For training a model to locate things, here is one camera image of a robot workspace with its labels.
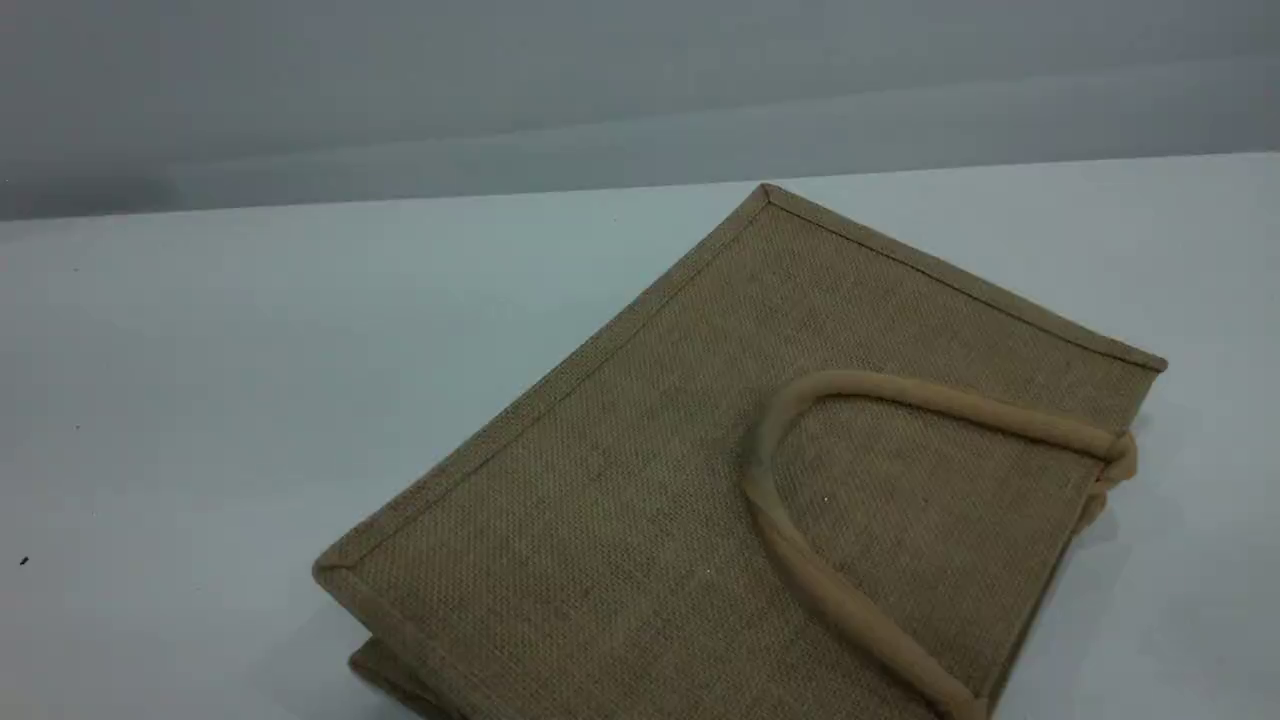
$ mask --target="white surface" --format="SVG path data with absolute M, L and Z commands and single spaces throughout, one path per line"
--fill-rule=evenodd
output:
M 783 184 L 1171 361 L 998 716 L 1275 716 L 1280 155 Z M 750 188 L 0 224 L 0 716 L 407 716 L 312 559 Z

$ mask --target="woven jute texture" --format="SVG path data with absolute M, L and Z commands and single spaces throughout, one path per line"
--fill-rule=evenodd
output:
M 1164 368 L 762 186 L 315 577 L 374 633 L 352 665 L 422 714 L 936 717 L 762 546 L 740 489 L 762 404 L 856 369 L 1121 433 Z M 805 413 L 774 462 L 813 548 L 983 697 L 1102 469 L 859 398 Z

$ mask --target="jute bag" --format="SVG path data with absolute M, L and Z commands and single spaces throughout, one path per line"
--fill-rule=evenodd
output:
M 315 577 L 424 715 L 975 720 L 1164 369 L 762 186 Z

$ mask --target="jute tote bag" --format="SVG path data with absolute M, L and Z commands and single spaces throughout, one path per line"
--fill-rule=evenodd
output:
M 1165 361 L 763 186 L 330 547 L 458 717 L 986 717 Z

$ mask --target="padded handle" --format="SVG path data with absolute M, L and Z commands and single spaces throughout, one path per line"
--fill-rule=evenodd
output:
M 1101 511 L 1106 489 L 1137 471 L 1133 437 L 1129 433 L 1116 437 L 1084 423 L 924 380 L 856 370 L 826 370 L 791 382 L 773 396 L 756 424 L 742 489 L 751 501 L 764 543 L 800 591 L 844 635 L 910 683 L 948 719 L 986 720 L 987 700 L 975 697 L 869 597 L 818 556 L 782 505 L 773 480 L 773 452 L 791 423 L 815 400 L 831 395 L 874 397 L 922 407 L 1106 461 L 1085 502 L 1083 524 Z

